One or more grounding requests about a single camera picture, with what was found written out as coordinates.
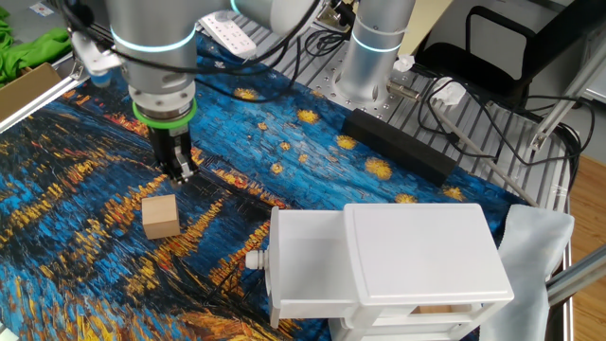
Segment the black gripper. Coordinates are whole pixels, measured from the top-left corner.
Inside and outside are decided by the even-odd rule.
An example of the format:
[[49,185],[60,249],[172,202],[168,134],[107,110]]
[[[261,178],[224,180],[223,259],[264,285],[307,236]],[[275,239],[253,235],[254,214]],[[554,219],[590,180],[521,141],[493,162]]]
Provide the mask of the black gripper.
[[191,159],[191,138],[187,124],[172,129],[150,127],[150,142],[162,172],[169,179],[172,173],[168,165],[172,165],[177,184],[187,183],[196,173],[197,167]]

